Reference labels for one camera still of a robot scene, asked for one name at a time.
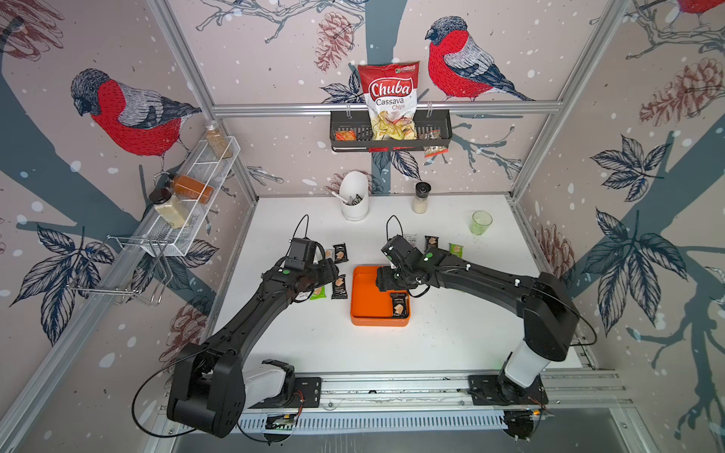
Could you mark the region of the grain filled glass jar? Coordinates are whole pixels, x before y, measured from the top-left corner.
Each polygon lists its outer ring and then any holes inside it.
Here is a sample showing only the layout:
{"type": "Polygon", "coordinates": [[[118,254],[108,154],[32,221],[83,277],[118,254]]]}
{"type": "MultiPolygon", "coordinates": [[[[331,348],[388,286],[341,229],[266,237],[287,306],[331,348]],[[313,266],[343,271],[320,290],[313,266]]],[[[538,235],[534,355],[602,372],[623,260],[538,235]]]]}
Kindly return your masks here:
{"type": "Polygon", "coordinates": [[[225,135],[219,123],[217,121],[209,121],[205,124],[205,128],[206,140],[216,158],[219,160],[230,159],[233,156],[230,140],[225,135]]]}

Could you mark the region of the glass spice jar black lid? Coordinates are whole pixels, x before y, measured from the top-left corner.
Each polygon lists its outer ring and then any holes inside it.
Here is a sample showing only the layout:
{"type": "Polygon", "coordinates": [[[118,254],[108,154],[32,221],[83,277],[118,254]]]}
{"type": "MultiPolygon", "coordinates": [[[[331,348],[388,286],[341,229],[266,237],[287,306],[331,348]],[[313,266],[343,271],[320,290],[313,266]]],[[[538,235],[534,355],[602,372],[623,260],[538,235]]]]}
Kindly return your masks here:
{"type": "Polygon", "coordinates": [[[417,214],[428,211],[428,201],[432,186],[428,182],[419,181],[415,185],[415,197],[413,198],[412,209],[417,214]]]}

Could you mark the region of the red Chuba chips bag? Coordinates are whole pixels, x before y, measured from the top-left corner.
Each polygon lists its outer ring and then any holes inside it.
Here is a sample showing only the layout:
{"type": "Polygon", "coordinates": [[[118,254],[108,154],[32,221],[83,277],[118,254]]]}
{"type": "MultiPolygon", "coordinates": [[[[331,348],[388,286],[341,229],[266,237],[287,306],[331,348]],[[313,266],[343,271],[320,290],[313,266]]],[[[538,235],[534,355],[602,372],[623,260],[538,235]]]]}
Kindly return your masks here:
{"type": "Polygon", "coordinates": [[[373,141],[417,139],[419,62],[358,67],[373,141]]]}

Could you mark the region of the orange storage box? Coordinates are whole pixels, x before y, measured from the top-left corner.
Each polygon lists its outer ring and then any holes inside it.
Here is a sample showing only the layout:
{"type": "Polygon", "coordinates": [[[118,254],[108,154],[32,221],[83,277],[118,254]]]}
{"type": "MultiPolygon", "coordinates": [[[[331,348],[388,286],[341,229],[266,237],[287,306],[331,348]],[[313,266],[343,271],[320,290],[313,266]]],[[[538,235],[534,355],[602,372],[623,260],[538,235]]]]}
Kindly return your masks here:
{"type": "Polygon", "coordinates": [[[378,266],[358,266],[353,272],[351,322],[357,327],[404,328],[411,318],[410,297],[409,317],[393,319],[390,294],[406,292],[381,292],[376,286],[377,268],[378,266]]]}

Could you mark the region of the black cookie packet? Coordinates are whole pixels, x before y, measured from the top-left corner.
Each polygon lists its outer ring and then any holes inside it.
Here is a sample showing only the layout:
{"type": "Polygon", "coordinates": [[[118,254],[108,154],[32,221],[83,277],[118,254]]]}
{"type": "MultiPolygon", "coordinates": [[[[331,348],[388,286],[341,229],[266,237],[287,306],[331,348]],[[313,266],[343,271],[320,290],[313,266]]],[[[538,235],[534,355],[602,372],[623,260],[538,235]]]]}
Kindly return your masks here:
{"type": "Polygon", "coordinates": [[[343,263],[349,261],[349,255],[347,254],[347,245],[345,243],[338,243],[333,246],[333,259],[335,263],[343,263]]]}
{"type": "Polygon", "coordinates": [[[347,292],[347,276],[339,275],[332,283],[332,299],[343,300],[349,297],[347,292]]]}
{"type": "Polygon", "coordinates": [[[409,317],[409,294],[391,293],[392,318],[407,319],[409,317]]]}
{"type": "Polygon", "coordinates": [[[426,248],[439,248],[440,240],[438,236],[426,236],[426,248]]]}

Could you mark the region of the white utensil holder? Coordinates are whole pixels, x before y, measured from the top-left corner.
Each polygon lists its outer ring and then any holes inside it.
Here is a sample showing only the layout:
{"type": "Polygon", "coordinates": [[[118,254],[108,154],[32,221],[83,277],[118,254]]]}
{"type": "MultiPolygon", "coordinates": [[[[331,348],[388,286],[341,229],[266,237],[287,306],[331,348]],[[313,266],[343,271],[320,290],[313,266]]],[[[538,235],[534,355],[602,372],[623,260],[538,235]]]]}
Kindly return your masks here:
{"type": "Polygon", "coordinates": [[[343,217],[347,221],[361,221],[369,213],[370,182],[368,176],[357,170],[343,175],[335,174],[329,191],[341,202],[343,217]]]}

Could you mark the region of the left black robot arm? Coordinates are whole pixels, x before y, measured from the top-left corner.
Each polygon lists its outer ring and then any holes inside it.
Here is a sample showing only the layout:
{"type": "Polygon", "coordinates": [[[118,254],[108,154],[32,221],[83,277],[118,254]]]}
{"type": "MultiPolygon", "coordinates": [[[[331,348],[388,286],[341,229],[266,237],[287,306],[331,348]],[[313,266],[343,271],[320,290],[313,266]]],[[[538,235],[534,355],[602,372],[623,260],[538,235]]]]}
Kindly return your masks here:
{"type": "Polygon", "coordinates": [[[167,404],[169,420],[223,438],[235,428],[247,402],[243,368],[271,323],[301,293],[337,279],[331,259],[301,270],[275,266],[262,274],[249,302],[203,344],[185,345],[174,365],[167,404]]]}

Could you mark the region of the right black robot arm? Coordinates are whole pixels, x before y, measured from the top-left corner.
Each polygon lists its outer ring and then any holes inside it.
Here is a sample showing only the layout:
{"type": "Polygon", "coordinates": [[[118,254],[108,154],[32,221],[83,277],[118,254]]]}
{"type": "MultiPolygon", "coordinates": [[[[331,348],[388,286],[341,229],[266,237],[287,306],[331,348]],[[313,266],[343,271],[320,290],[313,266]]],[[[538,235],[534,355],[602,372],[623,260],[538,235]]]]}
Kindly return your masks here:
{"type": "Polygon", "coordinates": [[[449,289],[492,302],[523,320],[523,339],[504,362],[495,389],[514,404],[534,390],[534,381],[552,362],[563,362],[573,347],[580,314],[558,279],[508,274],[468,262],[439,248],[422,253],[409,245],[381,249],[388,267],[378,270],[380,291],[406,291],[423,285],[449,289]]]}

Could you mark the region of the green translucent cup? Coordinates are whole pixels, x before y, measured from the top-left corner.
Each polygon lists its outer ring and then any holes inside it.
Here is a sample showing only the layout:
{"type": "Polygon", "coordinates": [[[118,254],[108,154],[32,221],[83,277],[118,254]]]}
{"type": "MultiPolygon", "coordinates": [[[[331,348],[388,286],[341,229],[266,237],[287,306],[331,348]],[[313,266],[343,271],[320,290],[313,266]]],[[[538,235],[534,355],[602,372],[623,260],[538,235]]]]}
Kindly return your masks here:
{"type": "Polygon", "coordinates": [[[493,216],[487,211],[474,211],[471,215],[470,231],[476,236],[481,236],[493,224],[493,216]]]}

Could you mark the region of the orange sauce bottle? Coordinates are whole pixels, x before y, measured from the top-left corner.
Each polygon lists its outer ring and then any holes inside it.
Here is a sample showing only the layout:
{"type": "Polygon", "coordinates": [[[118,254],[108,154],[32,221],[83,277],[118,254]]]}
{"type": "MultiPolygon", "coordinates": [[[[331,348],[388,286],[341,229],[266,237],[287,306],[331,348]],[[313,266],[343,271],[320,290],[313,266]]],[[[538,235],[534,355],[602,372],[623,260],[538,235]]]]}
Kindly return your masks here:
{"type": "Polygon", "coordinates": [[[214,194],[214,188],[209,184],[187,175],[177,175],[169,179],[165,186],[180,199],[197,201],[202,205],[208,204],[214,194]]]}

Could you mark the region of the white drycake cookie packet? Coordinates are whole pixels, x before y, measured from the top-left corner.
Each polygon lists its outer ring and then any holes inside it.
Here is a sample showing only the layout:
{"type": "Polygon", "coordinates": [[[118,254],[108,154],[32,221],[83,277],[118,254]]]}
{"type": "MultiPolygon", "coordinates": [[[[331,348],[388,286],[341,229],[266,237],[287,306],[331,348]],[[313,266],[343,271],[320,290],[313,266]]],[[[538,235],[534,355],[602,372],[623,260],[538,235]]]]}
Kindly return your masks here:
{"type": "Polygon", "coordinates": [[[418,238],[416,234],[405,234],[404,238],[410,243],[412,247],[416,247],[418,238]]]}

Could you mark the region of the green cookie packet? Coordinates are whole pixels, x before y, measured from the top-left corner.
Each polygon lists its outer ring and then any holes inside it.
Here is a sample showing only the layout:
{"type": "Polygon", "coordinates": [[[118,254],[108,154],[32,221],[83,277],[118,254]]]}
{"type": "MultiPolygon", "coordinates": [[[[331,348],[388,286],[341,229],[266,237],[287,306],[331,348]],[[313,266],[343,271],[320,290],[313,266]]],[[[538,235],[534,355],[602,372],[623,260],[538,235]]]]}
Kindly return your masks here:
{"type": "Polygon", "coordinates": [[[310,300],[317,300],[317,299],[322,299],[322,298],[326,298],[326,297],[327,297],[326,287],[322,286],[313,291],[313,293],[311,294],[310,300]]]}
{"type": "Polygon", "coordinates": [[[449,244],[449,252],[454,256],[462,258],[463,250],[464,250],[464,247],[462,247],[462,245],[457,245],[456,243],[449,244]]]}

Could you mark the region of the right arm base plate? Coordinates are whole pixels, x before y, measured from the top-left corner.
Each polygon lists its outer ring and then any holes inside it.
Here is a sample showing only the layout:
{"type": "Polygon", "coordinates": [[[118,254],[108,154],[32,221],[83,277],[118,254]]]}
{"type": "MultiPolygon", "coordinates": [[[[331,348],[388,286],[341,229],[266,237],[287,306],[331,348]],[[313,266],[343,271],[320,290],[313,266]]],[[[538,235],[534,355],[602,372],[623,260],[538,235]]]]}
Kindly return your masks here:
{"type": "Polygon", "coordinates": [[[468,394],[475,406],[517,406],[549,404],[541,376],[529,387],[520,387],[504,375],[479,374],[467,377],[468,394]]]}

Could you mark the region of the pale yellow block jar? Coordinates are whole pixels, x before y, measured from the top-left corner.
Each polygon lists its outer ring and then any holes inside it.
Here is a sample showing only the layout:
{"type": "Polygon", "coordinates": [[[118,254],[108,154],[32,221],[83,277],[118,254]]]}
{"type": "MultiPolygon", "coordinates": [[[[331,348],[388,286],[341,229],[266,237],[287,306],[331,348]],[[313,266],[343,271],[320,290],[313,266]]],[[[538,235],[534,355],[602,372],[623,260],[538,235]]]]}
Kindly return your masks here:
{"type": "Polygon", "coordinates": [[[154,202],[154,208],[173,230],[183,228],[190,215],[186,205],[173,193],[161,196],[154,202]]]}

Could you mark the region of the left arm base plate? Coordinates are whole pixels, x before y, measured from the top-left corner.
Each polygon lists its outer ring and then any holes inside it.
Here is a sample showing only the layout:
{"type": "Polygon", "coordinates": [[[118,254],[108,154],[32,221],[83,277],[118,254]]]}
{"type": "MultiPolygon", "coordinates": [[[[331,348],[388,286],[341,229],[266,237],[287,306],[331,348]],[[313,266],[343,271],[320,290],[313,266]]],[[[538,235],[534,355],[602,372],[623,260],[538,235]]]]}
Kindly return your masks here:
{"type": "Polygon", "coordinates": [[[320,377],[296,377],[294,384],[285,383],[279,396],[266,398],[252,405],[252,409],[298,409],[318,408],[322,391],[320,377]]]}

